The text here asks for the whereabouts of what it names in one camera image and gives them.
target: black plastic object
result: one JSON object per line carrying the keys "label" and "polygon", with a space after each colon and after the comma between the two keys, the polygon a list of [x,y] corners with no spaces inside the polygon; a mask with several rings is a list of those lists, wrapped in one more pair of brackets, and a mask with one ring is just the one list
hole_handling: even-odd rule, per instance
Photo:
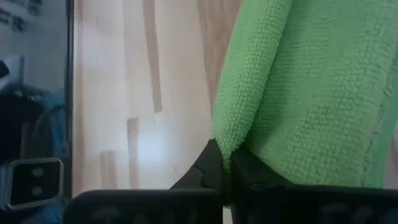
{"label": "black plastic object", "polygon": [[[221,153],[208,142],[170,190],[96,190],[74,198],[64,223],[222,223]],[[231,158],[233,223],[398,223],[398,192],[296,185],[251,152]]]}
{"label": "black plastic object", "polygon": [[222,223],[221,153],[209,141],[170,190],[93,190],[74,198],[64,223]]}
{"label": "black plastic object", "polygon": [[296,185],[246,150],[233,153],[237,223],[398,223],[398,191]]}

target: black plastic edge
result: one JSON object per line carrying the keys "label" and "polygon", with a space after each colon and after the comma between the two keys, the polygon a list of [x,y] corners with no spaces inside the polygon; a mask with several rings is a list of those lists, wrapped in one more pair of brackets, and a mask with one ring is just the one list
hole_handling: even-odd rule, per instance
{"label": "black plastic edge", "polygon": [[67,131],[65,145],[68,157],[64,161],[65,165],[65,182],[64,182],[64,196],[72,198],[72,119],[73,119],[73,21],[74,21],[74,0],[66,0],[66,17],[67,17],[67,54],[65,67],[65,99],[66,99],[66,117],[67,117]]}

